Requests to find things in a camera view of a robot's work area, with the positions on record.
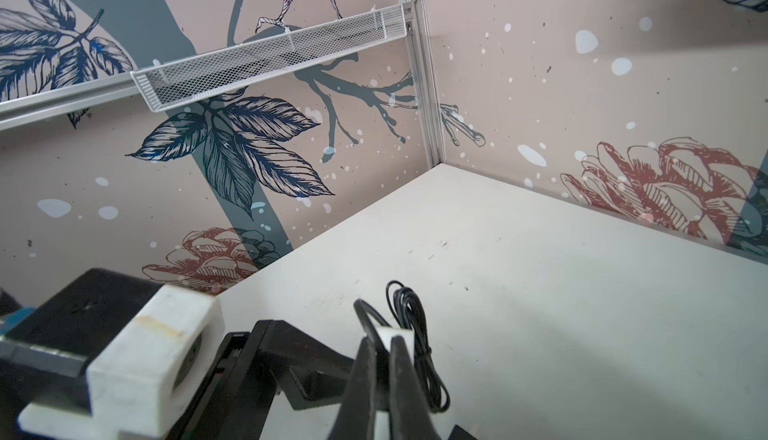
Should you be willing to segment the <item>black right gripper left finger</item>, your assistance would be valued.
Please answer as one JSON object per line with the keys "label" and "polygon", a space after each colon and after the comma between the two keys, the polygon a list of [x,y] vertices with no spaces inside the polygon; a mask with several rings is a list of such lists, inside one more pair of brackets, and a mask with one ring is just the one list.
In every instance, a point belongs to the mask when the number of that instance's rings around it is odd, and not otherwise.
{"label": "black right gripper left finger", "polygon": [[377,413],[389,405],[388,382],[389,352],[363,338],[327,439],[374,439]]}

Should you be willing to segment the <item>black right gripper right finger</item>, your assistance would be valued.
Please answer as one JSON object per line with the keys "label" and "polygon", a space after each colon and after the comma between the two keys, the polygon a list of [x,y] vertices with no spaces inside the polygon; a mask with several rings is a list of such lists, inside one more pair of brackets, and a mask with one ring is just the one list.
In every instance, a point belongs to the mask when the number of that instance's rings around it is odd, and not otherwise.
{"label": "black right gripper right finger", "polygon": [[390,343],[389,414],[391,439],[440,439],[402,336],[393,337]]}

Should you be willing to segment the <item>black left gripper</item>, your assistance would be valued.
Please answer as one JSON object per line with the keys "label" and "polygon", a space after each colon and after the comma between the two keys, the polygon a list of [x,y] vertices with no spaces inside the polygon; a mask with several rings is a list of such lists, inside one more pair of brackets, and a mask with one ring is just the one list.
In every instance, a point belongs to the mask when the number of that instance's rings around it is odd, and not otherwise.
{"label": "black left gripper", "polygon": [[223,338],[169,439],[258,439],[276,394],[307,410],[341,402],[354,360],[282,320]]}

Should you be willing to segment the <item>black adapter with cord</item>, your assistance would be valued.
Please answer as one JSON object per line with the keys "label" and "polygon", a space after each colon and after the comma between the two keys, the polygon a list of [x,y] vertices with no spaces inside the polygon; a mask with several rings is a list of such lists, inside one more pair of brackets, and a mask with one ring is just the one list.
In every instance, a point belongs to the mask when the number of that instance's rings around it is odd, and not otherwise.
{"label": "black adapter with cord", "polygon": [[[385,295],[396,325],[401,330],[413,334],[413,365],[429,410],[435,414],[447,412],[451,406],[451,397],[432,359],[426,313],[419,296],[412,288],[397,280],[387,283]],[[375,323],[385,328],[391,328],[391,325],[362,299],[357,299],[353,307],[368,340],[378,351],[385,351],[384,341],[377,332]]]}

